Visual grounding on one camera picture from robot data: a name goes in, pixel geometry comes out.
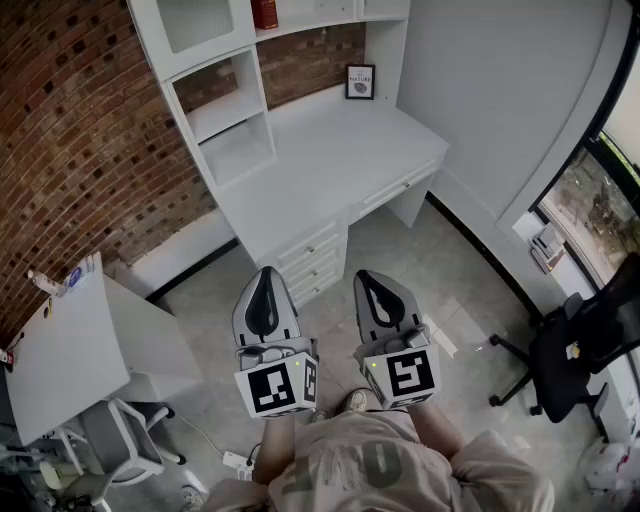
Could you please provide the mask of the grey and white chair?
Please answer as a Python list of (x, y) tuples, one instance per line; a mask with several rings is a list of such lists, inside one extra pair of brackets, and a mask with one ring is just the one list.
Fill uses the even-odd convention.
[(119, 399), (100, 401), (79, 415), (85, 444), (93, 453), (101, 472), (85, 473), (62, 492), (61, 500), (71, 507), (75, 501), (92, 507), (105, 506), (112, 487), (128, 487), (160, 475), (165, 463), (182, 466), (186, 458), (158, 445), (151, 429), (175, 412), (160, 404), (147, 417), (131, 404)]

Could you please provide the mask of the black framed picture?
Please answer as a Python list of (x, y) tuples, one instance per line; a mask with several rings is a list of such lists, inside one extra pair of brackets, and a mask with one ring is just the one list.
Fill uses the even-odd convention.
[(373, 100), (375, 98), (375, 65), (348, 64), (345, 67), (345, 98)]

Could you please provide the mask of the person's beige shirt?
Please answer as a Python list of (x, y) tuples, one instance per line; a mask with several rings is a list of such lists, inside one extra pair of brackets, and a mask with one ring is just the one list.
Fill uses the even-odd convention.
[(408, 412), (343, 412), (295, 433), (294, 461), (269, 485), (223, 480), (202, 512), (553, 512), (554, 501), (493, 430), (447, 460)]

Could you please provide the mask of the person's right forearm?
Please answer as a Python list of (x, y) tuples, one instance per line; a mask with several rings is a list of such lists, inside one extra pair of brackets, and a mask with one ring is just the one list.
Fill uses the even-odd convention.
[(420, 442), (447, 460), (451, 460), (466, 445), (460, 431), (434, 401), (408, 406), (407, 412)]

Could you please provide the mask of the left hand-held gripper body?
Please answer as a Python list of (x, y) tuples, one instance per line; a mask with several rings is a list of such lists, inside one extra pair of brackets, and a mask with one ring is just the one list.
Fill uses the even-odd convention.
[(298, 337), (241, 347), (236, 383), (252, 418), (274, 419), (317, 406), (315, 339)]

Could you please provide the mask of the white desk with shelves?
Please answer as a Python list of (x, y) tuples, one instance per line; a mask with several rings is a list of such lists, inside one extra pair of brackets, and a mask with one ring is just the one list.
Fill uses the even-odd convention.
[(251, 0), (127, 0), (145, 56), (208, 187), (277, 159), (267, 116), (375, 65), (375, 98), (398, 94), (411, 0), (275, 0), (279, 26), (254, 26)]

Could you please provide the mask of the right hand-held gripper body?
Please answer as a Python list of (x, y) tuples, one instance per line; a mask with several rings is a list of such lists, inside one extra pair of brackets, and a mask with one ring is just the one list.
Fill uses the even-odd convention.
[(354, 358), (383, 409), (415, 405), (440, 391), (438, 348), (425, 324), (363, 343)]

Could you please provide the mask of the plain white side table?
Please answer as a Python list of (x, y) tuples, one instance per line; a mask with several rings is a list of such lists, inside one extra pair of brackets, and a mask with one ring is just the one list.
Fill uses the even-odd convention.
[(202, 379), (177, 319), (107, 276), (100, 254), (93, 262), (14, 339), (6, 384), (23, 445), (103, 399), (165, 402)]

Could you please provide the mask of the large glass window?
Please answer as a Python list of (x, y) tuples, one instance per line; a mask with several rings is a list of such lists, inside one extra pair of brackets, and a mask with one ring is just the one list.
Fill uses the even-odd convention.
[(640, 254), (640, 167), (602, 131), (575, 150), (534, 211), (601, 288), (629, 254)]

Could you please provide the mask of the person's left forearm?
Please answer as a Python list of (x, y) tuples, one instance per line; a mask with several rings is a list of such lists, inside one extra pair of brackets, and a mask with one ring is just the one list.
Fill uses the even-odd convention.
[(293, 415), (267, 419), (255, 461), (252, 479), (269, 485), (295, 458), (295, 419)]

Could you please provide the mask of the white power strip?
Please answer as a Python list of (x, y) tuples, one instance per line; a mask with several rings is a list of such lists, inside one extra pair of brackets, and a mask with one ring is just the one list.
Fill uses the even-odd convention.
[(242, 481), (251, 481), (255, 461), (248, 456), (225, 451), (223, 455), (223, 465), (234, 469), (237, 478)]

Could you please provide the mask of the white plastic bag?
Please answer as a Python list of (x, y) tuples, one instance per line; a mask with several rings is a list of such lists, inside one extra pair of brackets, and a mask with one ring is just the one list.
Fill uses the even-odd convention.
[(591, 490), (640, 491), (640, 440), (625, 444), (598, 438), (581, 456), (578, 468)]

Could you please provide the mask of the small white desk drawer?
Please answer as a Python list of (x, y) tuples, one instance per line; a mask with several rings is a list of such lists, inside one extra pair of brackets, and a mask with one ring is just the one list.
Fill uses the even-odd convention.
[(294, 305), (296, 307), (301, 307), (303, 304), (312, 300), (324, 290), (338, 282), (342, 276), (343, 273), (337, 268), (331, 268), (300, 283), (291, 291), (291, 297)]
[(315, 255), (341, 238), (341, 228), (338, 221), (331, 221), (318, 227), (313, 233), (305, 235), (300, 240), (280, 252), (276, 261), (280, 268), (295, 265), (298, 262)]
[(321, 278), (331, 273), (340, 272), (345, 253), (346, 244), (339, 243), (286, 270), (284, 279), (289, 291), (292, 294), (299, 293), (314, 285)]

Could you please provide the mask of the clear pack with blue label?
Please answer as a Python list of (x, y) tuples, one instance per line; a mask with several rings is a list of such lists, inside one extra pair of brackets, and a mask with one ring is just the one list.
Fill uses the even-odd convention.
[(94, 256), (90, 254), (83, 258), (65, 278), (65, 293), (69, 294), (82, 285), (91, 276), (94, 270)]

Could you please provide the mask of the red book with gold print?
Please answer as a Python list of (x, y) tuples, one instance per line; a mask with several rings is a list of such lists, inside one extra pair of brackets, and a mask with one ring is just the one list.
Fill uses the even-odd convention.
[(254, 26), (259, 30), (270, 30), (279, 26), (275, 0), (251, 0)]

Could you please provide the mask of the white wooden desk with drawers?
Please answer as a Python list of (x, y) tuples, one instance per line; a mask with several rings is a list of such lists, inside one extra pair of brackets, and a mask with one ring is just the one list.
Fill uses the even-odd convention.
[[(328, 222), (341, 228), (328, 248), (345, 243), (346, 249), (350, 225), (382, 206), (412, 226), (448, 149), (392, 104), (346, 100), (337, 87), (278, 107), (267, 119), (276, 161), (223, 187), (218, 203), (256, 266), (272, 266), (283, 278), (311, 256), (286, 268), (276, 256)], [(360, 215), (367, 196), (430, 163), (434, 173)]]

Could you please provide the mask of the wide white desk drawer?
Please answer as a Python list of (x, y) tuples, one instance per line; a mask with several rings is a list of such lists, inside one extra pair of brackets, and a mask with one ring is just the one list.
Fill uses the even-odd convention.
[(369, 212), (398, 196), (404, 190), (413, 187), (419, 181), (424, 179), (426, 176), (434, 173), (436, 170), (437, 165), (435, 163), (430, 163), (429, 165), (413, 171), (406, 176), (384, 186), (379, 191), (376, 191), (375, 193), (367, 196), (361, 202), (362, 209), (360, 210), (360, 215), (367, 215)]

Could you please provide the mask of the black office chair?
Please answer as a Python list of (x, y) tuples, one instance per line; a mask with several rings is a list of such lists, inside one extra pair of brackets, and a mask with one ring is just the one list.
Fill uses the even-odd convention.
[[(526, 352), (493, 334), (493, 346), (500, 345), (527, 366), (525, 375), (504, 397), (492, 395), (489, 405), (505, 405), (528, 383), (533, 383), (537, 403), (533, 416), (546, 415), (553, 423), (563, 421), (573, 408), (588, 407), (598, 432), (611, 437), (601, 420), (610, 388), (587, 390), (593, 375), (640, 347), (640, 254), (629, 254), (611, 280), (585, 300), (578, 293), (541, 319)], [(577, 342), (578, 359), (568, 360), (566, 347)]]

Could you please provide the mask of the white plastic bottle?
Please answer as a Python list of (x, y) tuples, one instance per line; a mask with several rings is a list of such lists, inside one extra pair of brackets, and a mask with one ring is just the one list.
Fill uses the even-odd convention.
[(29, 270), (27, 276), (36, 287), (51, 296), (61, 297), (65, 294), (65, 287), (62, 284), (48, 278), (41, 272)]

